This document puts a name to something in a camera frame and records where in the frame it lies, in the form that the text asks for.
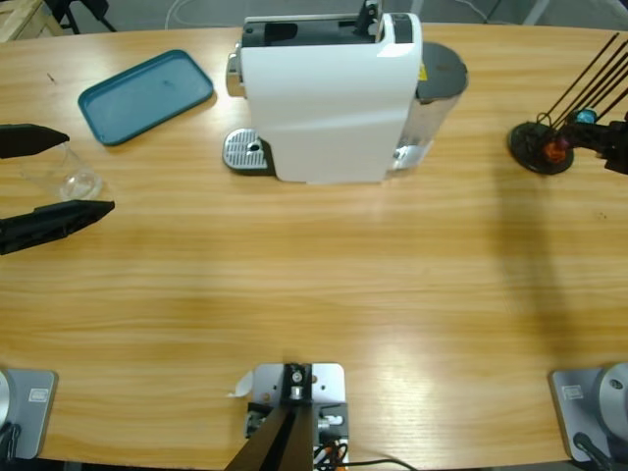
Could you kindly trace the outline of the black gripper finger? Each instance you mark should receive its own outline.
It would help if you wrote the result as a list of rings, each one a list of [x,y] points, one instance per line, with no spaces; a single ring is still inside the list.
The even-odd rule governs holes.
[[[1,254],[68,237],[97,223],[114,208],[114,201],[74,199],[4,218],[1,220]]]
[[[33,124],[2,125],[0,134],[2,158],[36,155],[69,141],[63,132]]]
[[[627,122],[567,124],[563,127],[563,138],[571,147],[617,147],[627,139]]]
[[[614,147],[607,149],[602,158],[604,167],[621,175],[628,175],[628,150],[626,147]]]

